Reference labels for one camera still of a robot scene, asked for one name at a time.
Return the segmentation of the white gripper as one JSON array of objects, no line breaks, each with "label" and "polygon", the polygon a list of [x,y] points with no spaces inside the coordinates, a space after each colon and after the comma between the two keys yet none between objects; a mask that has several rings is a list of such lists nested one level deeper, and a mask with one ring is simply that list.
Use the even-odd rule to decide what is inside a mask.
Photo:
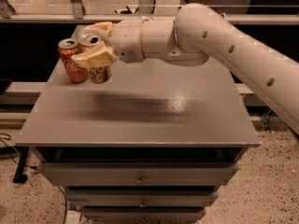
[{"label": "white gripper", "polygon": [[123,20],[114,26],[111,21],[88,25],[81,30],[82,33],[98,32],[109,35],[111,32],[109,41],[113,48],[96,45],[87,51],[73,55],[73,61],[78,66],[87,69],[110,66],[118,59],[118,56],[125,63],[143,62],[141,25],[142,20],[140,19]]}]

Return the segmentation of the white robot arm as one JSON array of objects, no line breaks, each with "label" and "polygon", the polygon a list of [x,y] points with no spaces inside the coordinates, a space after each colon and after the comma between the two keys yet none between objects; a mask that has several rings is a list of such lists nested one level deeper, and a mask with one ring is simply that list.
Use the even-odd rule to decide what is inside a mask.
[{"label": "white robot arm", "polygon": [[198,66],[214,58],[299,133],[298,62],[239,31],[209,7],[188,4],[174,19],[106,21],[81,32],[100,35],[97,45],[72,57],[85,68],[109,66],[118,59]]}]

